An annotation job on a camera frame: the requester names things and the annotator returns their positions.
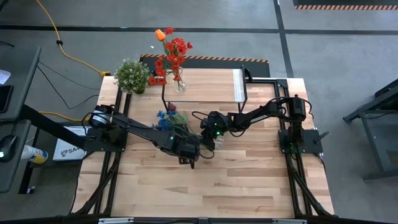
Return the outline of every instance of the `flower bouquet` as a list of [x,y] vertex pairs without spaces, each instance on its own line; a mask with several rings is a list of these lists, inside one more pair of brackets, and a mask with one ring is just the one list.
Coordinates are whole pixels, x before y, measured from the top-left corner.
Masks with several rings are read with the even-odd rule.
[[160,56],[155,62],[156,77],[150,77],[148,82],[149,85],[165,85],[167,84],[166,76],[172,73],[174,75],[175,89],[177,91],[185,91],[181,65],[185,61],[184,55],[193,47],[189,42],[185,44],[182,38],[174,38],[169,42],[166,37],[172,34],[174,30],[175,28],[168,27],[164,33],[160,29],[155,31],[157,40],[163,43],[165,55]]

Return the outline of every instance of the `gray concrete floor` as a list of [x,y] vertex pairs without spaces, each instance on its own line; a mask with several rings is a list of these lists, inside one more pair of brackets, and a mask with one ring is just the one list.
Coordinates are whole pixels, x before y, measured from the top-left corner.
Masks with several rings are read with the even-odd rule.
[[[280,0],[286,29],[397,30],[397,11],[298,11],[292,0]],[[277,28],[271,0],[42,0],[58,25],[118,27]],[[0,12],[0,23],[48,25],[35,1],[12,0]],[[61,32],[65,49],[100,70],[114,71],[123,58],[161,53],[150,32]],[[192,55],[265,58],[271,76],[286,77],[279,34],[179,33],[193,43]],[[39,45],[40,60],[84,85],[97,87],[101,77],[65,58],[52,31],[0,30],[0,40],[19,47]],[[329,131],[323,140],[326,174],[335,213],[345,218],[398,222],[398,178],[364,183],[376,172],[362,124],[341,119],[369,101],[375,91],[398,78],[398,36],[287,35],[294,76],[304,78],[315,124]],[[87,90],[44,70],[70,105],[98,91]],[[28,105],[81,118],[92,99],[67,110],[37,72]],[[0,220],[66,215],[79,167],[42,169],[32,179],[33,195],[0,195]]]

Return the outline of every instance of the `desk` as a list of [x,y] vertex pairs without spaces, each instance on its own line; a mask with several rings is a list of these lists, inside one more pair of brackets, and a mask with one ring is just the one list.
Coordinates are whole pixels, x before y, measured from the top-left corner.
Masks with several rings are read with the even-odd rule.
[[[104,77],[98,104],[114,103],[118,88],[113,82],[113,77]],[[303,79],[290,78],[287,83],[290,95],[307,98]],[[161,91],[161,86],[150,86],[144,94],[132,95],[129,117],[149,126],[157,123],[156,113],[164,110]],[[274,97],[274,87],[267,84],[247,84],[247,91],[244,113]],[[188,120],[196,133],[200,122],[190,116],[191,111],[237,112],[236,105],[231,103],[178,103],[177,110],[189,114]],[[307,116],[303,127],[312,126],[311,116]],[[279,149],[279,129],[279,120],[269,118],[253,124],[240,138],[225,134],[223,148],[215,151],[211,160],[200,158],[193,170],[188,165],[179,165],[176,157],[160,152],[150,142],[130,134],[121,157],[112,216],[294,217],[285,157]],[[103,157],[103,152],[94,152],[83,161],[73,212],[81,208],[97,187]],[[302,157],[309,189],[333,213],[321,162],[311,154]],[[302,194],[298,192],[303,210]]]

